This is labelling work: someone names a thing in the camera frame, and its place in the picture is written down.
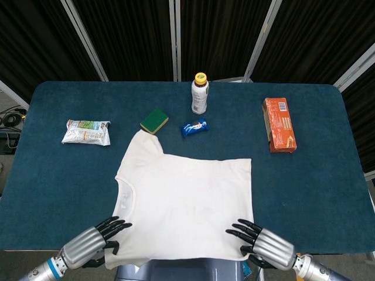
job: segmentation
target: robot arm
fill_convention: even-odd
[[[249,259],[262,268],[290,270],[305,281],[350,281],[348,278],[315,262],[310,255],[296,255],[293,244],[273,232],[261,228],[247,220],[238,220],[241,224],[232,227],[240,231],[227,229],[226,232],[239,237],[250,245],[242,246],[242,253],[250,253]]]
[[[107,218],[96,227],[90,227],[73,240],[65,244],[55,258],[34,268],[20,281],[55,281],[64,276],[65,271],[80,267],[99,267],[104,263],[104,257],[93,260],[102,254],[104,249],[114,248],[116,254],[119,248],[117,241],[108,241],[121,230],[132,224],[119,220],[118,217]]]

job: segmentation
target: plastic bottle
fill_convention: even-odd
[[[203,114],[207,109],[207,96],[209,94],[209,82],[203,72],[195,75],[192,83],[192,111],[196,114]]]

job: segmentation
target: green sponge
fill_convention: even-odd
[[[141,122],[141,127],[154,135],[163,127],[168,119],[168,116],[164,112],[160,109],[155,109]]]

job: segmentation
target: bottle cap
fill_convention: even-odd
[[[197,85],[205,85],[207,82],[207,76],[203,72],[199,72],[195,75],[195,83]]]

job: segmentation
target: table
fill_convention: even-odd
[[[287,98],[298,144],[292,154],[269,151],[261,109],[266,97]],[[38,86],[0,202],[0,249],[57,250],[110,216],[121,159],[140,121],[157,107],[169,116],[157,133],[165,153],[252,158],[255,222],[297,251],[375,250],[375,214],[335,87],[210,83],[210,131],[183,139],[179,126],[198,118],[190,103],[190,83]],[[110,120],[111,146],[62,145],[68,119]]]

